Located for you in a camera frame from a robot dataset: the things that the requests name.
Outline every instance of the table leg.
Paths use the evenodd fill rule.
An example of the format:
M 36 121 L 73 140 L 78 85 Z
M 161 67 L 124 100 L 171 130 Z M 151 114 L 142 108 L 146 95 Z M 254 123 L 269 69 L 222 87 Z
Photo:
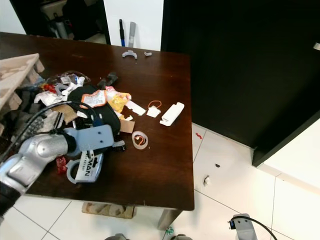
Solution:
M 164 209 L 158 223 L 159 230 L 166 230 L 176 218 L 182 213 L 182 210 Z

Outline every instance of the wooden table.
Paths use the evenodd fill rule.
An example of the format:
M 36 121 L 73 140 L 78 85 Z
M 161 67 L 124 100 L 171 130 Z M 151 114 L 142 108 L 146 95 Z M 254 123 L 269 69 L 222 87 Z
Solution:
M 152 118 L 133 116 L 135 131 L 144 132 L 149 144 L 144 150 L 133 147 L 131 134 L 121 133 L 125 152 L 107 152 L 95 183 L 72 184 L 65 175 L 57 175 L 51 162 L 27 191 L 31 195 L 86 202 L 165 208 L 158 228 L 166 229 L 181 211 L 192 211 L 194 178 L 191 129 L 190 59 L 170 52 L 134 49 L 138 59 L 122 58 L 126 47 L 74 40 L 1 33 L 1 59 L 40 54 L 44 78 L 69 70 L 84 73 L 96 85 L 100 78 L 116 72 L 114 87 L 130 93 L 132 101 L 147 109 L 152 100 L 162 101 L 161 114 Z M 172 124 L 159 123 L 172 104 L 181 102 L 184 110 Z

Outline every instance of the black cable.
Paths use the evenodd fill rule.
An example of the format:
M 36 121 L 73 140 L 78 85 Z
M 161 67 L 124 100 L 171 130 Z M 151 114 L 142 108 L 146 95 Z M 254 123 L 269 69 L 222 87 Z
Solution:
M 61 101 L 61 102 L 57 102 L 54 104 L 51 104 L 49 106 L 44 107 L 43 109 L 41 109 L 40 111 L 38 111 L 37 113 L 35 113 L 30 119 L 29 121 L 26 123 L 25 127 L 23 128 L 23 130 L 19 133 L 19 135 L 14 139 L 14 141 L 9 145 L 9 147 L 5 150 L 5 152 L 0 156 L 0 163 L 2 163 L 5 158 L 7 157 L 7 155 L 10 153 L 10 151 L 15 147 L 16 143 L 18 143 L 18 141 L 20 140 L 20 138 L 22 137 L 22 135 L 26 132 L 26 130 L 28 129 L 28 127 L 44 112 L 48 111 L 49 109 L 52 109 L 54 107 L 60 106 L 60 105 L 64 105 L 64 104 L 77 104 L 77 105 L 83 105 L 85 107 L 87 107 L 92 113 L 93 113 L 93 119 L 94 120 L 98 120 L 99 117 L 97 115 L 97 113 L 95 112 L 95 110 L 89 106 L 86 103 L 83 102 L 79 102 L 79 101 Z
M 267 232 L 271 234 L 271 236 L 273 237 L 274 240 L 278 240 L 276 238 L 276 236 L 272 233 L 272 231 L 270 231 L 269 228 L 267 228 L 264 224 L 262 224 L 258 220 L 255 220 L 255 219 L 253 219 L 251 217 L 248 217 L 248 216 L 234 216 L 233 218 L 231 218 L 230 222 L 234 221 L 235 219 L 247 219 L 247 220 L 250 220 L 252 222 L 255 222 L 256 224 L 259 224 L 261 227 L 263 227 L 265 230 L 267 230 Z

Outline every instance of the floor tile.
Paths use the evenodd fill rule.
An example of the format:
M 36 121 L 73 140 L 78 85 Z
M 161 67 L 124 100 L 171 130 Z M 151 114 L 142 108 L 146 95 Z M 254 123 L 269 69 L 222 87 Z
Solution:
M 199 192 L 271 227 L 275 177 L 252 166 L 250 148 L 207 131 L 193 176 Z
M 235 240 L 237 231 L 229 229 L 228 221 L 238 212 L 195 191 L 194 211 L 184 211 L 173 222 L 174 235 L 185 234 L 193 240 Z M 270 240 L 262 227 L 254 226 L 259 240 Z M 172 237 L 166 235 L 164 240 Z
M 42 240 L 59 240 L 59 239 L 53 236 L 52 234 L 50 234 L 49 232 L 47 232 Z
M 294 240 L 319 240 L 320 195 L 276 178 L 272 229 Z
M 66 209 L 70 200 L 24 195 L 14 207 L 46 230 L 54 224 Z
M 46 231 L 13 207 L 4 215 L 1 240 L 41 240 Z
M 192 123 L 192 155 L 193 161 L 195 161 L 200 144 L 205 136 L 206 129 Z
M 294 240 L 294 239 L 287 237 L 287 236 L 285 236 L 277 231 L 274 231 L 274 230 L 272 230 L 272 233 L 275 235 L 277 240 Z
M 162 240 L 157 230 L 162 209 L 138 207 L 133 219 L 82 213 L 83 203 L 72 201 L 50 230 L 60 240 L 104 240 L 117 233 L 131 240 Z

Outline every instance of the white plastic clip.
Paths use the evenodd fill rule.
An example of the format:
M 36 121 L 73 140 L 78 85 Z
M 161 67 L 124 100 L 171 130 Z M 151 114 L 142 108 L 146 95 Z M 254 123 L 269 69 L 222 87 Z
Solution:
M 176 104 L 172 104 L 172 106 L 168 109 L 168 111 L 163 114 L 161 117 L 162 120 L 160 121 L 160 124 L 165 126 L 171 126 L 171 124 L 176 120 L 176 118 L 179 116 L 179 114 L 184 109 L 185 105 L 181 102 L 177 102 Z

